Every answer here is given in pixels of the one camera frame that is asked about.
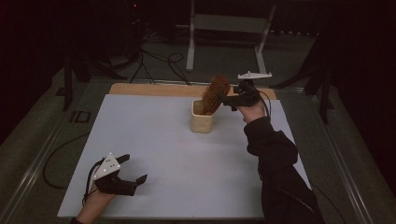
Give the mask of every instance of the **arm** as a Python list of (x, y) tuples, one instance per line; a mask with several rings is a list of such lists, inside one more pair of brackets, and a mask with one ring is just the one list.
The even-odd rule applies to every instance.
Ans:
[(76, 219), (72, 220), (71, 223), (93, 223), (105, 211), (115, 196), (115, 194), (102, 193), (93, 185), (84, 207), (82, 207)]
[[(270, 119), (265, 117), (262, 102), (238, 109), (247, 123), (244, 129), (248, 141), (247, 151), (259, 158), (262, 211), (266, 222), (324, 223), (315, 194), (293, 166), (298, 156), (296, 146), (285, 134), (274, 131)], [(307, 204), (312, 211), (293, 197)]]

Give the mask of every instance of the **dark background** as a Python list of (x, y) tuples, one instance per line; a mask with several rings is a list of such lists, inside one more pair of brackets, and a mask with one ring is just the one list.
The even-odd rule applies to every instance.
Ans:
[[(123, 55), (117, 43), (127, 38), (128, 18), (141, 18), (150, 29), (175, 34), (176, 24), (189, 24), (190, 3), (172, 1), (3, 1), (0, 6), (1, 132), (0, 143), (12, 132), (63, 67), (66, 39), (73, 48), (106, 61)], [(197, 10), (260, 16), (262, 1), (197, 1)], [(138, 8), (128, 12), (127, 4)], [(317, 35), (305, 61), (321, 60), (332, 68), (332, 84), (370, 149), (390, 188), (396, 192), (395, 146), (396, 9), (391, 2), (290, 1), (278, 5), (272, 30)]]

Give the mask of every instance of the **white table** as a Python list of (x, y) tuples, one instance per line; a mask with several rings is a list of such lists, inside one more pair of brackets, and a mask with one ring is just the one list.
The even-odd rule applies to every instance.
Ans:
[[(190, 131), (196, 97), (107, 95), (81, 154), (58, 217), (81, 209), (88, 172), (109, 152), (130, 154), (119, 177), (148, 174), (135, 196), (118, 196), (102, 217), (124, 219), (262, 218), (258, 159), (246, 151), (239, 112), (221, 106), (211, 133)], [(283, 108), (272, 101), (272, 122), (293, 140)], [(295, 164), (309, 186), (301, 160)]]

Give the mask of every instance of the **hand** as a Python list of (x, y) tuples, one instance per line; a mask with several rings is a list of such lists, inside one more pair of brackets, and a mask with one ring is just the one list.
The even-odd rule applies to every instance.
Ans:
[(262, 101), (259, 101), (253, 106), (238, 106), (237, 109), (242, 113), (244, 116), (244, 122), (250, 123), (255, 119), (259, 119), (265, 117), (265, 109), (264, 104)]
[(84, 224), (93, 223), (105, 211), (114, 197), (116, 197), (115, 194), (102, 193), (93, 183), (90, 196), (88, 196), (76, 219)]

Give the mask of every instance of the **floor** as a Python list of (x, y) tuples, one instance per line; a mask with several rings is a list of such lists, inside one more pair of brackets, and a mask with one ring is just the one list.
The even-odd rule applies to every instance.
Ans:
[[(208, 35), (197, 39), (195, 64), (186, 72), (188, 42), (186, 32), (180, 37), (166, 39), (154, 35), (142, 49), (171, 59), (180, 59), (177, 70), (167, 62), (145, 54), (144, 65), (134, 82), (148, 82), (151, 76), (157, 83), (183, 84), (173, 70), (183, 74), (191, 83), (208, 83), (214, 75), (224, 75), (230, 83), (247, 71), (258, 72), (253, 44), (222, 44)], [(263, 51), (268, 72), (273, 77), (257, 80), (257, 86), (271, 86), (296, 75), (315, 39), (302, 35), (270, 34)], [(128, 77), (134, 75), (138, 63), (119, 71)], [(111, 85), (120, 82), (93, 74), (89, 83), (74, 80), (74, 101), (63, 112), (64, 98), (56, 96), (63, 86), (64, 70), (53, 78), (52, 87), (37, 101), (29, 114), (0, 146), (0, 215), (1, 223), (68, 223), (58, 218), (65, 188), (74, 172), (100, 105)], [(333, 109), (328, 110), (329, 124), (318, 116), (316, 96), (305, 96), (306, 80), (276, 90), (284, 106), (295, 143), (300, 150), (304, 168), (315, 184), (314, 192), (327, 223), (396, 223), (396, 200), (377, 170), (366, 145), (353, 121), (331, 88)], [(92, 114), (89, 122), (70, 122), (73, 111)], [(96, 223), (255, 223), (256, 220), (110, 220)]]

